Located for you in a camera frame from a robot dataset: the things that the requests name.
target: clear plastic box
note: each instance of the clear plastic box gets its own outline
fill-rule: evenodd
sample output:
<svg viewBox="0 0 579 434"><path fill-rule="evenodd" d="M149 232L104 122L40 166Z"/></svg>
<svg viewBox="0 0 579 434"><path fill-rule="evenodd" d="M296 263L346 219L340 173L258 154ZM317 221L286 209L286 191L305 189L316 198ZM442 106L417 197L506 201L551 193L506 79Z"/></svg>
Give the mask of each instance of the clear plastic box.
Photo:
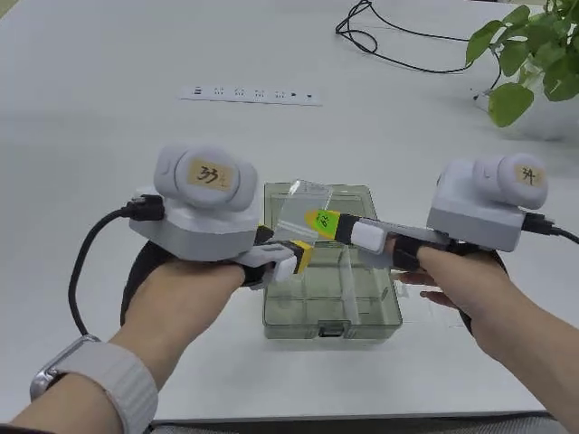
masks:
<svg viewBox="0 0 579 434"><path fill-rule="evenodd" d="M332 185L328 209L376 218L370 191ZM276 226L290 184L265 184L265 224ZM370 269L357 249L320 238L303 275L265 288L263 324L270 339L384 340L402 324L387 269Z"/></svg>

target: chinese character label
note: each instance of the chinese character label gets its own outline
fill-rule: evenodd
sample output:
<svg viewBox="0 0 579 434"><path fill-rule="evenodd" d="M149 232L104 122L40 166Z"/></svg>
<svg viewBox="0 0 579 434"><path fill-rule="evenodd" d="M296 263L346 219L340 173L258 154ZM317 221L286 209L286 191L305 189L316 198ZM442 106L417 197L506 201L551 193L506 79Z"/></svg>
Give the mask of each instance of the chinese character label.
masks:
<svg viewBox="0 0 579 434"><path fill-rule="evenodd" d="M217 165L201 158L194 158L189 166L187 183L227 191L232 186L232 171L228 165Z"/></svg>
<svg viewBox="0 0 579 434"><path fill-rule="evenodd" d="M318 211L314 221L314 229L326 238L334 240L340 215L337 212Z"/></svg>
<svg viewBox="0 0 579 434"><path fill-rule="evenodd" d="M515 165L517 182L532 187L541 187L545 183L545 170L532 165Z"/></svg>

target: hand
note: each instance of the hand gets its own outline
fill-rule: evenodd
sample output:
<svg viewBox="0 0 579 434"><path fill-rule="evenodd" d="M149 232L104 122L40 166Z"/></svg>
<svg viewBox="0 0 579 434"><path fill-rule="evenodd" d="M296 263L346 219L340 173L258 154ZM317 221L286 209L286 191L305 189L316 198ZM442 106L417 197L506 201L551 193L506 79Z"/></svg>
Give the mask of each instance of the hand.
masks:
<svg viewBox="0 0 579 434"><path fill-rule="evenodd" d="M393 251L394 240L386 248ZM510 281L507 273L489 254L478 252L458 256L429 247L418 250L422 271L399 275L402 282L439 287L440 291L422 291L421 296L447 307L457 307L472 319L472 332L485 352L487 336L484 325L510 316L528 299Z"/></svg>
<svg viewBox="0 0 579 434"><path fill-rule="evenodd" d="M132 298L111 342L138 357L161 386L186 347L209 327L244 280L236 265L173 260L155 269Z"/></svg>

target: white table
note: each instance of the white table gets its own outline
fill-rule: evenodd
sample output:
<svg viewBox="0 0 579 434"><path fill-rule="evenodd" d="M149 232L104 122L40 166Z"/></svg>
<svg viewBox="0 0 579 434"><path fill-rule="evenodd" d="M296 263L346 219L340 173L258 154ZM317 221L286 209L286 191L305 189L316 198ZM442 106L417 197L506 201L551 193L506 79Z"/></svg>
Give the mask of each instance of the white table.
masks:
<svg viewBox="0 0 579 434"><path fill-rule="evenodd" d="M487 57L432 76L364 56L333 34L347 0L21 0L0 21L0 417L28 401L36 370L77 331L66 302L89 227L151 182L159 148L215 143L264 181L370 186L378 215L424 224L434 184L457 156L530 152L546 161L545 211L579 231L579 147L507 140L475 108ZM383 0L412 28L468 36L510 6ZM368 17L361 21L378 26ZM373 29L383 52L461 65L464 45ZM177 100L183 85L320 90L323 107ZM341 156L333 149L342 148ZM143 240L126 222L97 238L79 286L89 330L117 329L121 289ZM570 242L524 235L505 255L542 307L579 325ZM186 351L160 396L162 420L394 417L541 410L484 355L456 316L402 297L406 323L384 344L271 342L261 293L238 291Z"/></svg>

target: power strip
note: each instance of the power strip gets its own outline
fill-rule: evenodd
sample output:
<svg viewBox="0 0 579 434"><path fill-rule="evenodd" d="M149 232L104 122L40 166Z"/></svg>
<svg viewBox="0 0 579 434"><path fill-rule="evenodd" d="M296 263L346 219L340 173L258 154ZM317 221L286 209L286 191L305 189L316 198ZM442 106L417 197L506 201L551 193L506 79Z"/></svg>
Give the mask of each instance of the power strip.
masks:
<svg viewBox="0 0 579 434"><path fill-rule="evenodd" d="M313 92L274 90L248 86L187 86L181 89L179 99L290 104L295 106L322 105L319 96Z"/></svg>

